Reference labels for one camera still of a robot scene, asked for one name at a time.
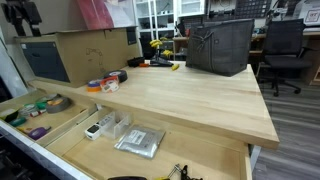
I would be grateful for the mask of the black tape roll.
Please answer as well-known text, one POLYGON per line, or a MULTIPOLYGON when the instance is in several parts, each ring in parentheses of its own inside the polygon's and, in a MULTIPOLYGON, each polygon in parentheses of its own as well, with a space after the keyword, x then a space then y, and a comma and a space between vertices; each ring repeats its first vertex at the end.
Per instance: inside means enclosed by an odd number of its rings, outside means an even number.
POLYGON ((107 72, 104 77, 113 77, 116 76, 120 83, 125 82, 128 79, 127 72, 125 70, 114 70, 107 72))

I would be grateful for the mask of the orange white tape dispenser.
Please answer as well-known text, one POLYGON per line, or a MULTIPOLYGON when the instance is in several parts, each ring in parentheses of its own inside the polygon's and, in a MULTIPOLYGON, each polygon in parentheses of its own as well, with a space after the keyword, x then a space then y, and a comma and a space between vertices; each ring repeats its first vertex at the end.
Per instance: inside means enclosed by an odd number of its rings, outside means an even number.
POLYGON ((101 90, 105 93, 112 93, 119 89, 119 80, 117 76, 103 79, 100 82, 101 90))

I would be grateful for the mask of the orange blue tape roll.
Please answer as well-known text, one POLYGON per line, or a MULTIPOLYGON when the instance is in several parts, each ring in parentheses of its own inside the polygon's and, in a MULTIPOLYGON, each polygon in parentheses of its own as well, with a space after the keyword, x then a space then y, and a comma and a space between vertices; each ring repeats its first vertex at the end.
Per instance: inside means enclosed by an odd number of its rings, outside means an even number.
POLYGON ((100 79, 91 80, 87 84, 87 91, 88 92, 99 92, 101 90, 100 86, 100 79))

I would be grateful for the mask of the wooden drawer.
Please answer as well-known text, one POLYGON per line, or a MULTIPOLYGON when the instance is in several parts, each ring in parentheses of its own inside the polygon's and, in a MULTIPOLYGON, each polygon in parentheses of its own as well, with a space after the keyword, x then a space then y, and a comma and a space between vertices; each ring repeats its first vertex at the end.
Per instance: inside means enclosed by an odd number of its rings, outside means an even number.
POLYGON ((47 146, 78 170, 76 178, 180 180, 185 170, 196 180, 252 180, 246 143, 147 115, 131 114, 129 127, 117 138, 86 137, 85 131, 110 113, 95 112, 47 146))
MULTIPOLYGON (((35 103, 38 99, 44 96, 45 93, 41 91, 35 91, 1 103, 0 110, 21 108, 24 104, 35 103)), ((15 130, 19 134, 28 137, 28 135, 22 132, 22 130, 31 132, 36 128, 49 127, 49 131, 43 137, 40 137, 38 140, 36 140, 36 143, 39 145, 48 145, 60 135, 67 132, 96 111, 96 106, 93 102, 89 102, 88 100, 80 100, 78 97, 70 97, 70 99, 71 105, 66 110, 54 114, 44 112, 42 115, 30 117, 22 125, 15 127, 15 130)))

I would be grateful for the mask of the green tape box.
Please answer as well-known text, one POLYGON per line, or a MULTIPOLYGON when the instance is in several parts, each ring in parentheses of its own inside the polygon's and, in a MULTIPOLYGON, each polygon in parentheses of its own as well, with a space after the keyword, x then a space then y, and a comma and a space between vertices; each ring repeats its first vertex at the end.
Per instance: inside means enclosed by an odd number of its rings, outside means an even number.
POLYGON ((36 102, 35 104, 41 110, 46 109, 46 102, 36 102))

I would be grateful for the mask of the left wooden drawer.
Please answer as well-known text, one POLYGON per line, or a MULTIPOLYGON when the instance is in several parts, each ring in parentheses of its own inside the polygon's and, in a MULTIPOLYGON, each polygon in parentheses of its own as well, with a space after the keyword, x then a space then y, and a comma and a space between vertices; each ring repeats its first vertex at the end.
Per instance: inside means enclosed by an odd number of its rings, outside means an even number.
MULTIPOLYGON (((1 103, 0 110, 21 108, 24 104, 35 103, 38 99, 44 96, 45 93, 41 91, 35 91, 1 103)), ((49 127, 49 131, 43 137, 40 137, 38 140, 36 140, 36 143, 39 145, 48 145, 60 135, 67 132, 96 111, 96 106, 93 102, 89 102, 88 100, 80 100, 78 97, 70 97, 70 99, 71 105, 66 110, 54 114, 44 112, 42 115, 30 117, 22 125, 15 127, 15 130, 19 134, 28 137, 28 135, 22 132, 22 130, 31 132, 36 128, 49 127)))

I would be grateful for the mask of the purple tape roll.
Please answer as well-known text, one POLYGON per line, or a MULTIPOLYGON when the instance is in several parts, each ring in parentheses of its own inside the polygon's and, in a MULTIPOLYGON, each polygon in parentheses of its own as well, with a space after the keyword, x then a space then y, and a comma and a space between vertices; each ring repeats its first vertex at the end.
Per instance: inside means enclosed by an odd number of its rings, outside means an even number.
POLYGON ((33 130, 31 130, 29 133, 28 133, 28 136, 30 138, 32 138, 33 140, 38 140, 40 139, 41 137, 43 137, 44 135, 47 134, 47 132, 51 129, 50 126, 47 126, 47 127, 38 127, 38 128, 35 128, 33 130))

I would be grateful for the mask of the yellow black clamps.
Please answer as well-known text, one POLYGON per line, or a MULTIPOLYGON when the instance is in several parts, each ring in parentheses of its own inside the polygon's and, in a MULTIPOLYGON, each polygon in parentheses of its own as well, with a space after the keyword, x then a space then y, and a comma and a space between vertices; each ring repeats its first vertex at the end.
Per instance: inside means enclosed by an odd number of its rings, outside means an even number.
POLYGON ((173 71, 177 70, 179 68, 178 64, 173 64, 169 62, 168 60, 165 60, 161 57, 161 49, 159 48, 160 45, 162 45, 162 41, 159 39, 152 40, 149 42, 150 46, 152 48, 155 48, 157 50, 157 53, 155 56, 150 60, 150 65, 154 67, 170 67, 173 71))

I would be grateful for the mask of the black pouch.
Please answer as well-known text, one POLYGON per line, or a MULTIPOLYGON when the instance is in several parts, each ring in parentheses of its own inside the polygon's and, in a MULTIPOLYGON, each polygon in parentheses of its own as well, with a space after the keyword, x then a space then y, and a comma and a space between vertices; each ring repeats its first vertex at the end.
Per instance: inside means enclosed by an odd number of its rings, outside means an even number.
POLYGON ((138 67, 141 63, 145 61, 144 57, 135 57, 127 61, 129 67, 138 67))

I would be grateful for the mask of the silver foil bag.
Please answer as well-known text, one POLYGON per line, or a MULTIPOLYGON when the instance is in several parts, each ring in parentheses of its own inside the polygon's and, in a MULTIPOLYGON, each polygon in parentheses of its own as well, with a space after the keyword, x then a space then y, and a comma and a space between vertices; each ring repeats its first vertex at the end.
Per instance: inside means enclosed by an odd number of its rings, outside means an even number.
POLYGON ((133 125, 114 145, 117 150, 153 159, 165 135, 164 130, 133 125))

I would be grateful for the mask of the clear plastic box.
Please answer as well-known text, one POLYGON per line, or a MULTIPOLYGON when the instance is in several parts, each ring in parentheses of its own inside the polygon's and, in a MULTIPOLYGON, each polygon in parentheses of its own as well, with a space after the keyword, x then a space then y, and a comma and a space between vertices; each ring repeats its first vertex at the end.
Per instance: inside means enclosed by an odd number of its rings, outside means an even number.
POLYGON ((99 121, 101 134, 110 139, 117 139, 131 124, 131 114, 121 111, 112 111, 99 121))

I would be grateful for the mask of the black pliers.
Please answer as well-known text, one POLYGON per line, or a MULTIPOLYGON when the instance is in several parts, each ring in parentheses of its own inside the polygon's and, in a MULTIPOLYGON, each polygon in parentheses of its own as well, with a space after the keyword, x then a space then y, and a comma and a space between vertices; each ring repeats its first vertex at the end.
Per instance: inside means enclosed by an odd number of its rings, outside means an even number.
POLYGON ((185 165, 183 168, 179 164, 173 167, 173 170, 168 174, 167 178, 170 179, 173 174, 178 171, 180 173, 180 180, 203 180, 202 178, 192 178, 188 175, 188 166, 185 165))

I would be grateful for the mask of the large cardboard box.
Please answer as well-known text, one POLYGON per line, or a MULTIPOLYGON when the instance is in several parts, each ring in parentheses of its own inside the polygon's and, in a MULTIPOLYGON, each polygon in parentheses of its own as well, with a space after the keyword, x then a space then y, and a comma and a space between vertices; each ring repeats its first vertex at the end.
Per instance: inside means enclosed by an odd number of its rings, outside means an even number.
POLYGON ((139 57, 136 27, 17 37, 37 80, 80 87, 139 57))

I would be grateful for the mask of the teal marker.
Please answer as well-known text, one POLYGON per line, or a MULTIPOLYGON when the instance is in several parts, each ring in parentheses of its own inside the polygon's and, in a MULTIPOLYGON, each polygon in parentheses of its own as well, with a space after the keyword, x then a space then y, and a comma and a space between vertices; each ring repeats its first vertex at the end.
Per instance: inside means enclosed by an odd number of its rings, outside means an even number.
POLYGON ((15 120, 12 120, 11 122, 9 122, 10 125, 12 125, 13 127, 17 127, 19 125, 24 124, 27 121, 27 119, 25 117, 21 117, 21 118, 17 118, 15 120))

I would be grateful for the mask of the grey duct tape roll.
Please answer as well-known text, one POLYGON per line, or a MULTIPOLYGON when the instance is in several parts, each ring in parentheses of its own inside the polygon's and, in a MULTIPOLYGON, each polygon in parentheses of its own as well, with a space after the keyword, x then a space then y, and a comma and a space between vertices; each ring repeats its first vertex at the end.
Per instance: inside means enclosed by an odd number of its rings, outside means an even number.
POLYGON ((68 97, 59 94, 50 94, 47 96, 46 110, 49 114, 64 111, 70 105, 71 100, 68 97))

